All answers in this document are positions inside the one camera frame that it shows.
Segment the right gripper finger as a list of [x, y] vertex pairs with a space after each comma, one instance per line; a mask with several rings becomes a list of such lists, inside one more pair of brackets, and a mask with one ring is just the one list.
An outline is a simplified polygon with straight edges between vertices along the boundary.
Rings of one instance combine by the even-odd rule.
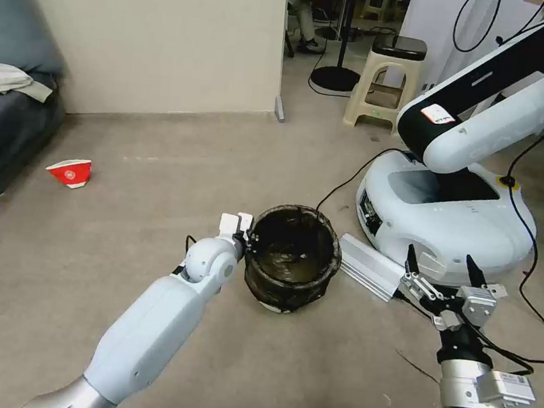
[[468, 277], [470, 285], [474, 288], [481, 288], [487, 290], [495, 298], [505, 298], [508, 296], [506, 288], [499, 283], [487, 283], [485, 275], [482, 270], [477, 266], [473, 258], [467, 254], [465, 257]]
[[405, 300], [421, 308], [436, 329], [458, 330], [459, 316], [456, 312], [457, 293], [451, 287], [435, 285], [419, 271], [413, 244], [407, 248], [405, 273], [397, 290]]

